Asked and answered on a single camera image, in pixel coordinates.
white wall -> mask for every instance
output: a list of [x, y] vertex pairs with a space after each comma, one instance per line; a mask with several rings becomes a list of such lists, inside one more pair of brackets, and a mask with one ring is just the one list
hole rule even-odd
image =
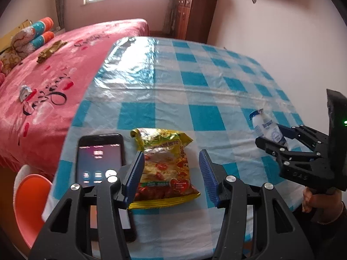
[[123, 19], [145, 19], [151, 31], [161, 31], [169, 0], [65, 0], [65, 28]]
[[55, 0], [11, 0], [0, 18], [0, 37], [27, 19], [35, 22], [46, 16], [58, 26]]
[[326, 89], [347, 96], [347, 27], [331, 0], [218, 0], [208, 43], [256, 59], [303, 122], [328, 131]]

metal screw cap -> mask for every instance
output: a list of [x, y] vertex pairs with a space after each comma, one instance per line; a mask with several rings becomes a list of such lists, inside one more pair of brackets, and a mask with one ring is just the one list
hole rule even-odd
[[70, 189], [72, 189], [73, 191], [77, 191], [79, 189], [80, 185], [79, 184], [73, 184], [71, 185]]
[[110, 177], [107, 178], [107, 181], [109, 183], [115, 183], [115, 182], [117, 182], [117, 180], [118, 180], [117, 176], [110, 176]]
[[268, 190], [272, 190], [273, 189], [273, 184], [271, 183], [265, 183], [264, 187]]
[[226, 178], [225, 178], [228, 182], [234, 182], [234, 181], [236, 181], [236, 177], [235, 176], [233, 176], [233, 175], [229, 175], [229, 176], [227, 176]]

smartphone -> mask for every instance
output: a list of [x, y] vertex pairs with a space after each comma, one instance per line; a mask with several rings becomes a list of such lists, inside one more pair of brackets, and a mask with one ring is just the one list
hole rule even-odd
[[[125, 165], [124, 141], [120, 134], [83, 136], [79, 140], [76, 156], [76, 183], [89, 187], [116, 175]], [[91, 206], [91, 239], [98, 238], [97, 209]], [[136, 230], [130, 210], [119, 209], [123, 232], [127, 242], [135, 241]]]

cabinet drawer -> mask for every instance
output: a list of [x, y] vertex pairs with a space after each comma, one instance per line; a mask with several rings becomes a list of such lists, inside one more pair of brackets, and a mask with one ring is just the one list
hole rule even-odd
[[185, 6], [190, 8], [190, 5], [192, 4], [192, 0], [186, 0]]
[[186, 0], [178, 0], [178, 4], [180, 6], [184, 6], [186, 4]]

yellow snack bag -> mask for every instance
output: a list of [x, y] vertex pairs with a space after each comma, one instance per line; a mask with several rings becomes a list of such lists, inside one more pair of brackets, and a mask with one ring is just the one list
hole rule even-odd
[[200, 196], [190, 182], [184, 151], [192, 142], [189, 136], [155, 128], [133, 129], [130, 135], [145, 154], [145, 167], [130, 209], [169, 207]]

